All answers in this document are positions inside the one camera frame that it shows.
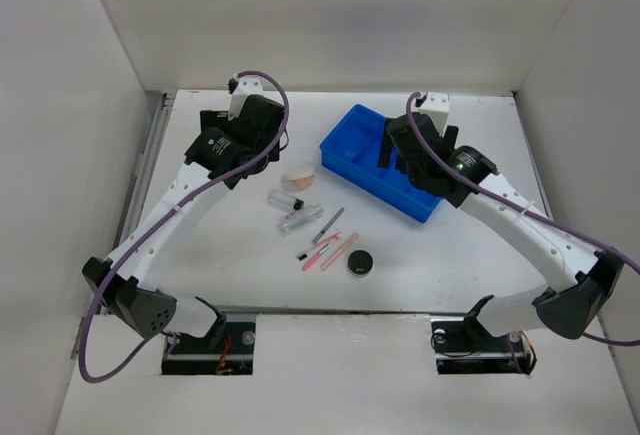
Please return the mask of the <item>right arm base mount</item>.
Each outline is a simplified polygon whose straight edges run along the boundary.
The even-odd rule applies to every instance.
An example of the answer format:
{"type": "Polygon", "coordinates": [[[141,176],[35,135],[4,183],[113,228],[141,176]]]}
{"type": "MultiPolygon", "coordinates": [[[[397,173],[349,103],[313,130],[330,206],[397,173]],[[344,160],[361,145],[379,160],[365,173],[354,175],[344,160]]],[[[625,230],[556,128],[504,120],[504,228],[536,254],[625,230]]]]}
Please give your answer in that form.
{"type": "Polygon", "coordinates": [[[493,337],[469,317],[433,317],[430,327],[439,375],[529,376],[536,367],[536,351],[522,332],[493,337]]]}

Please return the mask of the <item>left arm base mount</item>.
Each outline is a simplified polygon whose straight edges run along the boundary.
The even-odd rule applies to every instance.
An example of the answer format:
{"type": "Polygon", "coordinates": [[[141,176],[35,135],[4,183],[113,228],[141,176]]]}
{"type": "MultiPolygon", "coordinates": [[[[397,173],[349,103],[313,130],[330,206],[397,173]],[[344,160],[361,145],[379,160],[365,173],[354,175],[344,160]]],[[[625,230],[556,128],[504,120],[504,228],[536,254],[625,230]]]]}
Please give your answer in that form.
{"type": "Polygon", "coordinates": [[[169,337],[161,361],[164,376],[248,376],[253,374],[257,315],[230,313],[222,338],[211,348],[190,335],[169,337]]]}

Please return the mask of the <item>beige makeup sponge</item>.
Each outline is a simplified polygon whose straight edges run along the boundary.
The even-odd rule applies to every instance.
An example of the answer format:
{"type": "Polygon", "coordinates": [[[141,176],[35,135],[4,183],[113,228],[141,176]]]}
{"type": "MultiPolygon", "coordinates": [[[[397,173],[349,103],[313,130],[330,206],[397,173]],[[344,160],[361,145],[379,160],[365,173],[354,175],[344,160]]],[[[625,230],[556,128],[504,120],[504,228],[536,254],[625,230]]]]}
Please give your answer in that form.
{"type": "Polygon", "coordinates": [[[292,192],[306,190],[314,181],[315,169],[311,165],[291,168],[282,175],[283,186],[292,192]]]}

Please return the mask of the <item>pink makeup pen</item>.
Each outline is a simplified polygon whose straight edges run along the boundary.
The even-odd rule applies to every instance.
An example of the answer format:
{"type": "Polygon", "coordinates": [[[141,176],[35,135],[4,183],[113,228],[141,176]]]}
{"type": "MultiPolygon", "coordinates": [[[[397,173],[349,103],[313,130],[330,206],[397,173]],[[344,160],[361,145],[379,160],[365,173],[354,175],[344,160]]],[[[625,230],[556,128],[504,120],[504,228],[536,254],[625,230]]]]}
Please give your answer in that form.
{"type": "Polygon", "coordinates": [[[323,256],[323,254],[335,243],[336,241],[332,240],[322,245],[312,256],[306,259],[306,261],[302,265],[302,270],[303,271],[309,270],[323,256]]]}

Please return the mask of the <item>peach makeup stick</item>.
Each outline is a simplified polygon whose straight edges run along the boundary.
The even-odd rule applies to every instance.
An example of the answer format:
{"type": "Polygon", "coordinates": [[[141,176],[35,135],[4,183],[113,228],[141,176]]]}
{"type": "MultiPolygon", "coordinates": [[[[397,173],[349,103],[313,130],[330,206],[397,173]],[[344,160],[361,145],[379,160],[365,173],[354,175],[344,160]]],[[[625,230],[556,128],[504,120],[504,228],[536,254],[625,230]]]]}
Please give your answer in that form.
{"type": "Polygon", "coordinates": [[[331,256],[321,265],[321,270],[326,271],[333,263],[335,263],[344,252],[346,252],[359,238],[359,234],[354,232],[349,236],[349,238],[344,241],[332,254],[331,256]]]}

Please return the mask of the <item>frosted bottle black collar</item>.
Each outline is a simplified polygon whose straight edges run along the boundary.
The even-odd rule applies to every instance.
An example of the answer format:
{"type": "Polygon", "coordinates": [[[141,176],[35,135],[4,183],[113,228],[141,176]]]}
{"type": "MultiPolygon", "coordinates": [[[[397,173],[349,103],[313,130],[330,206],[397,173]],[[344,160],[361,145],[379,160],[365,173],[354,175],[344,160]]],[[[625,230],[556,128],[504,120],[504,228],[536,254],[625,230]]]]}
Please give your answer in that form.
{"type": "Polygon", "coordinates": [[[268,202],[280,209],[288,212],[301,210],[305,202],[296,196],[279,190],[271,190],[268,195],[268,202]]]}

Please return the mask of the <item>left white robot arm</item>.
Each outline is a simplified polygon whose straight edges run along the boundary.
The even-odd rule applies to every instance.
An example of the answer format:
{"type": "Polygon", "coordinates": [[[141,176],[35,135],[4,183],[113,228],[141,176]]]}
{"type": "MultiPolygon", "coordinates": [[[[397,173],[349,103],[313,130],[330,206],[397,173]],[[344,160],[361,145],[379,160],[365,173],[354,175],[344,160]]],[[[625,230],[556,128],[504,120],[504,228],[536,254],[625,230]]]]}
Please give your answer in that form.
{"type": "Polygon", "coordinates": [[[162,290],[169,260],[201,219],[238,182],[279,158],[289,104],[259,92],[234,95],[228,110],[206,110],[174,180],[143,222],[103,259],[90,258],[82,274],[94,298],[142,339],[178,332],[201,351],[217,349],[224,328],[196,297],[162,290]]]}

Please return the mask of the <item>clear toner bottle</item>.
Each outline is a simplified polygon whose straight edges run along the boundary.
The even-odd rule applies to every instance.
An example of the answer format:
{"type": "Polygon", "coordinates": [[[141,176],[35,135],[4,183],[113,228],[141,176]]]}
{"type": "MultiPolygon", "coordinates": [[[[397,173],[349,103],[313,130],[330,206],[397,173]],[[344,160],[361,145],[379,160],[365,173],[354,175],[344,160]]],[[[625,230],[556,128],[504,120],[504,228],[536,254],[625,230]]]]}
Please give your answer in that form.
{"type": "Polygon", "coordinates": [[[322,205],[310,205],[280,218],[277,230],[282,236],[289,235],[306,226],[313,225],[324,214],[322,205]]]}

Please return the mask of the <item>black round compact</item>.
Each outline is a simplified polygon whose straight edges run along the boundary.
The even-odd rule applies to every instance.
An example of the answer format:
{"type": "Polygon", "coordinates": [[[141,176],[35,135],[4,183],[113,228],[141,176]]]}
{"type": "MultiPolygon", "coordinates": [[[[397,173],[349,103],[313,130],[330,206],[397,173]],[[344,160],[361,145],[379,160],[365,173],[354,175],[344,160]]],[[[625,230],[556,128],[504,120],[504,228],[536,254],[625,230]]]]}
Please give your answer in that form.
{"type": "Polygon", "coordinates": [[[373,256],[366,250],[354,250],[347,259],[347,269],[358,278],[367,276],[374,267],[373,256]]]}

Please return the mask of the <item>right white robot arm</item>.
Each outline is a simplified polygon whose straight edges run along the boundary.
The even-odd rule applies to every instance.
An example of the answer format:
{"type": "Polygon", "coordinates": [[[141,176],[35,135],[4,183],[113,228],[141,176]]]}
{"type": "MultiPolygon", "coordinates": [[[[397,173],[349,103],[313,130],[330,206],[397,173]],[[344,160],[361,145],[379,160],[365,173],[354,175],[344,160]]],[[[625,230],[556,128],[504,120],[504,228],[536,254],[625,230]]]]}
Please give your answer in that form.
{"type": "Polygon", "coordinates": [[[611,296],[624,266],[609,250],[550,226],[548,218],[511,186],[477,149],[457,145],[458,129],[436,129],[429,116],[388,119],[384,148],[397,151],[395,167],[411,185],[446,200],[499,235],[543,277],[531,290],[488,295],[466,314],[465,341],[487,348],[511,332],[546,328],[581,338],[611,296]]]}

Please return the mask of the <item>checkered makeup pencil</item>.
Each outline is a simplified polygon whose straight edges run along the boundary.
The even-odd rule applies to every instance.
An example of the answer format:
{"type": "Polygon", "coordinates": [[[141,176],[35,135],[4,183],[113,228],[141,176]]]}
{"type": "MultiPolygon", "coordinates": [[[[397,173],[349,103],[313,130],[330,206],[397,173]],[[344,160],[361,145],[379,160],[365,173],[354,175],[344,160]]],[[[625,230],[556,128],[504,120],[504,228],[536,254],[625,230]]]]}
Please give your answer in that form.
{"type": "Polygon", "coordinates": [[[332,227],[332,225],[336,222],[336,220],[344,213],[345,208],[341,207],[332,217],[331,219],[322,227],[319,233],[312,239],[312,244],[318,243],[324,234],[332,227]]]}

